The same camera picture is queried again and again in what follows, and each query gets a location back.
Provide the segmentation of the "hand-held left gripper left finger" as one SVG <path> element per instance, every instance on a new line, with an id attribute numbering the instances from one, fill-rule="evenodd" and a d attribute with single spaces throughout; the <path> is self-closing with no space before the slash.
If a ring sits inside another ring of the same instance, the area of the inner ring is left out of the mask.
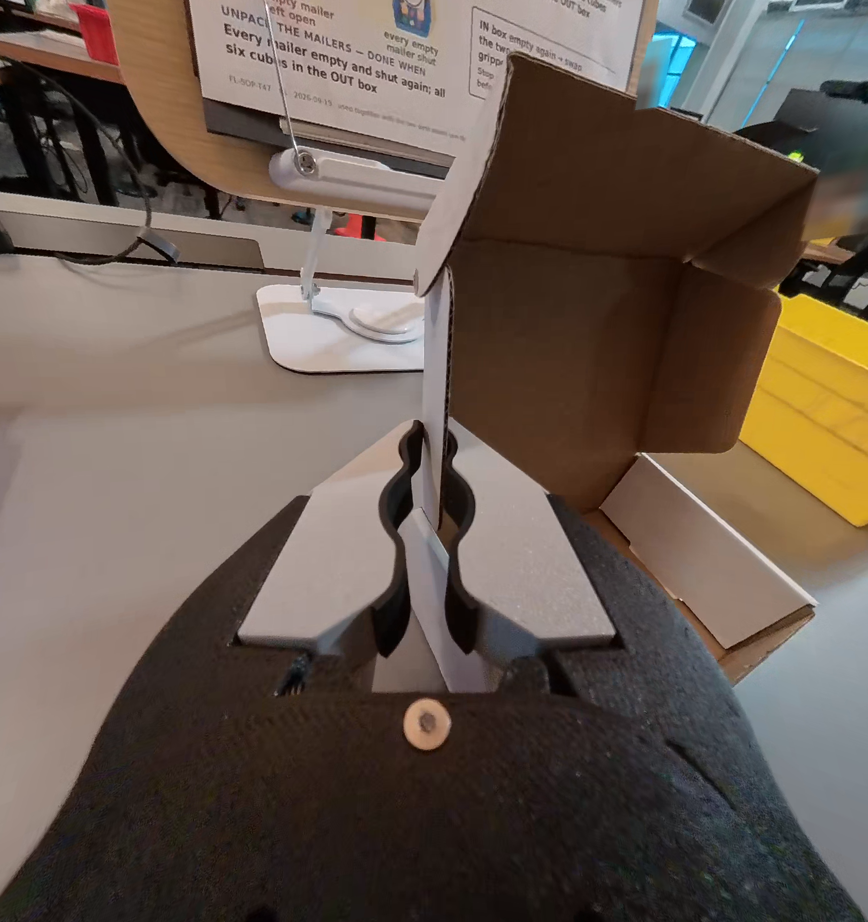
<path id="1" fill-rule="evenodd" d="M 399 527 L 423 442 L 422 423 L 405 421 L 310 492 L 239 640 L 344 659 L 394 652 L 412 611 Z"/>

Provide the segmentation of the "white cardboard mailer box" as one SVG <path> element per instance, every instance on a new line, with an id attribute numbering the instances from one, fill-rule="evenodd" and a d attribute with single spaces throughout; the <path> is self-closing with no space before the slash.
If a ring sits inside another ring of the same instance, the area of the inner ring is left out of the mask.
<path id="1" fill-rule="evenodd" d="M 735 133 L 509 55 L 416 240 L 431 527 L 449 518 L 450 427 L 536 480 L 560 522 L 640 454 L 733 447 L 818 185 Z"/>

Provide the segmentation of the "red plastic bin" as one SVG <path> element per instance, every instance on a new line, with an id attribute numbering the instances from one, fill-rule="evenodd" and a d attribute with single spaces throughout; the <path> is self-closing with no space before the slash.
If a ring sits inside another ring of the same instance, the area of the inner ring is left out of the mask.
<path id="1" fill-rule="evenodd" d="M 116 41 L 106 8 L 87 2 L 69 2 L 68 6 L 77 17 L 89 57 L 96 62 L 118 66 Z"/>

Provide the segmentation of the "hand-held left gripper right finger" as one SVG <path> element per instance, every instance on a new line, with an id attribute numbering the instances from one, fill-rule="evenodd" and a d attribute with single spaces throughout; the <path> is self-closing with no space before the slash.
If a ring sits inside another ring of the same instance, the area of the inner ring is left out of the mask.
<path id="1" fill-rule="evenodd" d="M 463 426 L 442 477 L 451 539 L 444 613 L 465 655 L 505 666 L 605 647 L 616 631 L 549 493 Z"/>

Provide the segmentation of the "yellow plastic bin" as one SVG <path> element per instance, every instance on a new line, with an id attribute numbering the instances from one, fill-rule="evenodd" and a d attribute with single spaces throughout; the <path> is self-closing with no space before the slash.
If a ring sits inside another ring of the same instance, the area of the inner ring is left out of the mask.
<path id="1" fill-rule="evenodd" d="M 740 442 L 866 526 L 868 322 L 804 295 L 781 303 Z"/>

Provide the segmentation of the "black wall monitor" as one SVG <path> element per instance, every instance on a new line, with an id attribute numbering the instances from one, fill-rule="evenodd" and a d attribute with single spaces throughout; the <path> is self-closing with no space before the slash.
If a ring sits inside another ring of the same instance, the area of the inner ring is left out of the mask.
<path id="1" fill-rule="evenodd" d="M 829 80 L 819 89 L 791 89 L 771 121 L 735 134 L 828 174 L 868 180 L 868 81 Z"/>

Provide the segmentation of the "grey desk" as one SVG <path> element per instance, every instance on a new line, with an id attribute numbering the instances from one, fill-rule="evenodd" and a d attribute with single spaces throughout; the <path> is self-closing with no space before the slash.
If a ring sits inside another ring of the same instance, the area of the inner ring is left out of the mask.
<path id="1" fill-rule="evenodd" d="M 418 413 L 419 375 L 301 376 L 255 293 L 304 235 L 160 214 L 212 268 L 73 267 L 140 216 L 0 193 L 0 894 L 154 636 L 295 495 Z M 868 919 L 868 526 L 743 444 L 656 462 L 819 603 L 737 686 L 800 824 Z"/>

